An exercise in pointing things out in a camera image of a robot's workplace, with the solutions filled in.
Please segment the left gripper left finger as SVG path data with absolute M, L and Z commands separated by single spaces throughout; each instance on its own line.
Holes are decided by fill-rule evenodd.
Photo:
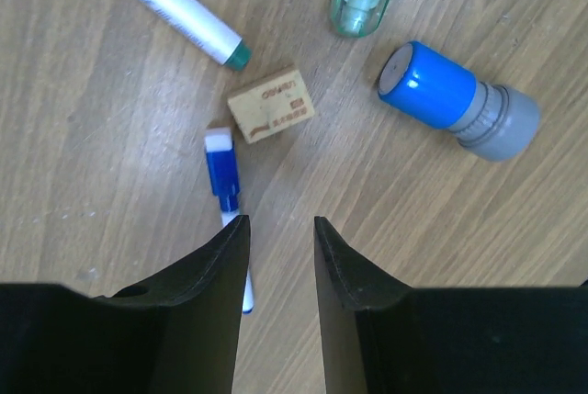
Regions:
M 250 221 L 111 297 L 57 284 L 1 287 L 4 393 L 228 393 Z

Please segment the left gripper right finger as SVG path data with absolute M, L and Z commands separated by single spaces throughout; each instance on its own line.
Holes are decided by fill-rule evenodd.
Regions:
M 587 288 L 410 287 L 314 221 L 330 393 L 584 393 Z

